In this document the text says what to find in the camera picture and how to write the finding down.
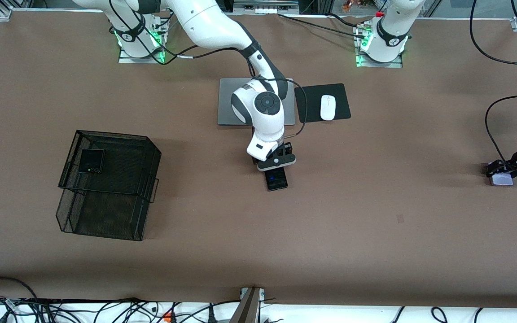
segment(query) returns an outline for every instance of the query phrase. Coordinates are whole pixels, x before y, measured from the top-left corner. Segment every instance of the stacked mesh tray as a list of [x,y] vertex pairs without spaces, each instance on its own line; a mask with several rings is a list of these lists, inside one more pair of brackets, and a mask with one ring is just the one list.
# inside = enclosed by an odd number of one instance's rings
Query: stacked mesh tray
[[[84,149],[103,149],[99,174],[78,171]],[[148,137],[76,131],[59,187],[61,231],[141,241],[161,152]]]

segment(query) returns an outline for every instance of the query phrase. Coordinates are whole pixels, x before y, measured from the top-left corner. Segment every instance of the phone screen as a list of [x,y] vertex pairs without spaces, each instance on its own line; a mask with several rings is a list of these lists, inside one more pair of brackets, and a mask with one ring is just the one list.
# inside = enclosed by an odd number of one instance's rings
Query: phone screen
[[98,174],[103,165],[103,149],[83,149],[81,151],[81,161],[79,162],[79,172],[87,174]]
[[265,171],[264,176],[267,178],[267,187],[269,191],[279,190],[289,186],[284,167]]

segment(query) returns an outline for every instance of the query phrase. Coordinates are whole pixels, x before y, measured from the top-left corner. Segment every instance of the black mouse pad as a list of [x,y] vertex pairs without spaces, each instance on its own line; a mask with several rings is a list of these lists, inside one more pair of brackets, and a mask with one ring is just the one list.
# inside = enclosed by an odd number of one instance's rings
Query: black mouse pad
[[[334,120],[349,119],[351,117],[351,109],[348,106],[344,84],[338,83],[303,86],[303,88],[306,93],[306,98],[308,99],[308,114],[306,122],[323,121],[323,119],[320,118],[320,99],[325,95],[334,96],[334,98],[336,98],[336,113],[334,115]],[[306,102],[304,101],[304,94],[298,87],[295,88],[295,98],[300,122],[304,122]]]

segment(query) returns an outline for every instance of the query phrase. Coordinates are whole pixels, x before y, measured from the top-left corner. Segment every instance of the table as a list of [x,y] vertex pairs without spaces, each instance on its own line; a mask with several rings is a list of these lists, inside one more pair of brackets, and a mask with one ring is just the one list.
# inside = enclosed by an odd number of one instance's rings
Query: table
[[[517,94],[517,66],[480,55],[466,20],[417,21],[404,68],[376,69],[355,67],[351,37],[234,19],[287,77],[347,89],[352,118],[307,124],[278,192],[245,153],[250,130],[216,125],[218,80],[247,73],[238,53],[118,64],[103,14],[0,23],[0,275],[41,298],[209,302],[256,284],[282,303],[517,307],[517,187],[480,172],[497,158],[484,112]],[[517,60],[508,21],[474,28],[490,54]],[[175,31],[171,49],[190,45]],[[517,100],[496,106],[490,127],[516,151]],[[146,241],[59,231],[76,129],[147,135],[162,151]]]

